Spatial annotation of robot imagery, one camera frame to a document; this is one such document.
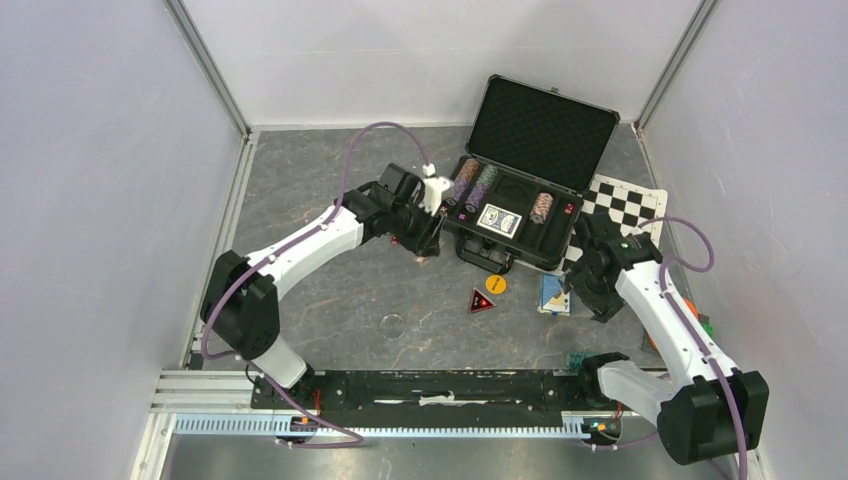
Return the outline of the purple chip stack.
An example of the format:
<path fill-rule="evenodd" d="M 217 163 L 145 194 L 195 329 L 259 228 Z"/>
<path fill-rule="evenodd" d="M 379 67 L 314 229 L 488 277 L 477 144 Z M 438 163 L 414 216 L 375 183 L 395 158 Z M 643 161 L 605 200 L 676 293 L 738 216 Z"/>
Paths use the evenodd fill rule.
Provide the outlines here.
<path fill-rule="evenodd" d="M 485 198 L 488 186 L 483 183 L 475 183 L 467 196 L 464 208 L 470 213 L 476 213 Z"/>
<path fill-rule="evenodd" d="M 454 180 L 452 184 L 452 188 L 448 193 L 448 196 L 445 198 L 445 203 L 449 206 L 455 206 L 458 204 L 459 200 L 462 198 L 466 189 L 468 188 L 469 181 L 465 178 L 457 178 Z"/>

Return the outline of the brown chip stack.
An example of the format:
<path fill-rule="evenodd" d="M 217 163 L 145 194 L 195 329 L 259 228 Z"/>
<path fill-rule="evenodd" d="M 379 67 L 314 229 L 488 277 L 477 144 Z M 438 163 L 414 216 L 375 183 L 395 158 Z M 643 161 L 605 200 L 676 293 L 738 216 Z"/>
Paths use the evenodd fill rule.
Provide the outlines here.
<path fill-rule="evenodd" d="M 463 163 L 458 175 L 457 179 L 462 179 L 465 181 L 471 181 L 475 175 L 477 170 L 480 167 L 480 162 L 474 158 L 468 158 Z"/>

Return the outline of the yellow dealer button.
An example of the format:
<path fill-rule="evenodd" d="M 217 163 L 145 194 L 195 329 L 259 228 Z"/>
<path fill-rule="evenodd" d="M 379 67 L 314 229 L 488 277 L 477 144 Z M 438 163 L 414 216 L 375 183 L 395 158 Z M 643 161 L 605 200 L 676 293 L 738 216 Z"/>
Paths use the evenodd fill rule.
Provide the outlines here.
<path fill-rule="evenodd" d="M 491 294 L 503 294 L 507 289 L 506 279 L 502 275 L 492 274 L 486 279 L 485 288 Z"/>

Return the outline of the black poker set case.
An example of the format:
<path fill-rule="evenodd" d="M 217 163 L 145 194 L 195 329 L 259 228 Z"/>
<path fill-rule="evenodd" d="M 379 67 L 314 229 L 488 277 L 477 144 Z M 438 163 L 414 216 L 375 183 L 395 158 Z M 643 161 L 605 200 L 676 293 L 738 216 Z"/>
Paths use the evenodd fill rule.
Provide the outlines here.
<path fill-rule="evenodd" d="M 468 158 L 477 159 L 480 167 L 458 204 L 449 206 L 444 200 L 441 207 L 457 257 L 496 274 L 509 272 L 518 260 L 539 267 L 559 263 L 580 215 L 583 194 L 619 121 L 618 112 L 556 89 L 490 76 L 465 154 L 451 178 L 457 179 Z M 486 165 L 496 166 L 499 174 L 479 210 L 470 213 L 464 208 L 465 200 Z M 538 225 L 529 214 L 542 192 L 551 194 L 554 202 L 545 223 Z M 513 239 L 476 225 L 486 204 L 522 216 Z"/>

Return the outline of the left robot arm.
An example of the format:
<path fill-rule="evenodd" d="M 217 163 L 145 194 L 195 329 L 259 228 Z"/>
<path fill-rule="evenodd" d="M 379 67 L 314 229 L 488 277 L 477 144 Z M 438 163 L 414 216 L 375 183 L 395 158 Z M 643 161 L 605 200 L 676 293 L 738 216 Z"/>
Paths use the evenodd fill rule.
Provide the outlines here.
<path fill-rule="evenodd" d="M 314 394 L 307 362 L 283 338 L 279 305 L 301 280 L 333 258 L 375 237 L 393 237 L 418 257 L 440 252 L 446 220 L 441 211 L 450 179 L 433 166 L 419 177 L 391 163 L 381 177 L 351 189 L 316 220 L 246 256 L 229 250 L 215 261 L 200 317 L 206 335 L 216 334 L 243 360 L 276 382 L 290 407 Z"/>

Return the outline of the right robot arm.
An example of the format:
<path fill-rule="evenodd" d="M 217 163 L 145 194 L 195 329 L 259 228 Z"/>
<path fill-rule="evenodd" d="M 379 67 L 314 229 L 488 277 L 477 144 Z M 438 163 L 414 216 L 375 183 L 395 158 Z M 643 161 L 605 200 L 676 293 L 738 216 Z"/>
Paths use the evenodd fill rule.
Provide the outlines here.
<path fill-rule="evenodd" d="M 628 306 L 665 362 L 661 379 L 620 353 L 583 360 L 577 392 L 591 408 L 620 402 L 651 422 L 680 465 L 730 454 L 744 459 L 758 447 L 769 387 L 757 371 L 744 372 L 706 332 L 686 305 L 663 256 L 642 227 L 624 235 L 606 212 L 583 214 L 574 235 L 582 251 L 561 276 L 606 322 Z"/>

